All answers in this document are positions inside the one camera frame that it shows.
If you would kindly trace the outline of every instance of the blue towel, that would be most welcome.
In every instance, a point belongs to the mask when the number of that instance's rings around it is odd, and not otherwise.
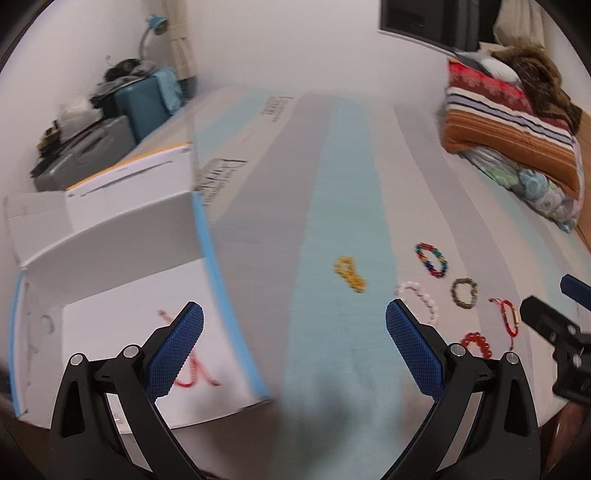
[[[169,67],[154,73],[154,76],[158,80],[166,110],[170,115],[174,115],[183,106],[183,91],[178,84],[177,73],[174,68]]]

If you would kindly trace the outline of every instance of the beige curtain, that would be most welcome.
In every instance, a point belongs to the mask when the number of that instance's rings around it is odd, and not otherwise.
[[[535,0],[503,0],[492,31],[505,47],[518,43],[544,47],[542,7]]]
[[[186,24],[186,0],[162,0],[164,16],[168,18],[168,38],[173,56],[173,66],[179,80],[196,75],[195,60],[189,40],[189,29]]]

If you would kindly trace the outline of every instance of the suitcase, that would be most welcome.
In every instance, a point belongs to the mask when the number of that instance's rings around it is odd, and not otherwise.
[[[113,94],[119,115],[129,118],[135,141],[140,143],[170,118],[158,80],[154,76],[121,87]]]
[[[112,167],[135,148],[127,117],[104,120],[80,134],[60,156],[34,178],[39,192],[66,190],[95,173]]]

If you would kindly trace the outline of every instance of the blue suitcase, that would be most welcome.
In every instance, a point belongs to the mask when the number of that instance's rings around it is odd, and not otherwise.
[[[162,100],[158,80],[153,76],[120,88],[115,92],[114,100],[118,115],[126,115],[129,119],[137,143],[171,116]]]

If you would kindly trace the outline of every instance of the white beaded bracelet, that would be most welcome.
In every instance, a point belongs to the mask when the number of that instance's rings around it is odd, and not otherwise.
[[[409,289],[414,291],[415,295],[417,297],[419,297],[423,303],[427,306],[427,308],[429,309],[429,313],[430,318],[429,318],[429,322],[427,323],[428,325],[436,325],[437,324],[437,319],[439,317],[439,309],[437,308],[437,304],[435,303],[435,300],[433,300],[431,298],[431,295],[429,295],[428,293],[426,293],[423,290],[423,287],[421,286],[421,284],[413,282],[413,281],[407,281],[407,282],[403,282],[401,284],[398,285],[398,287],[396,288],[396,296],[404,301],[404,297],[402,296],[402,294],[404,293],[404,290]]]

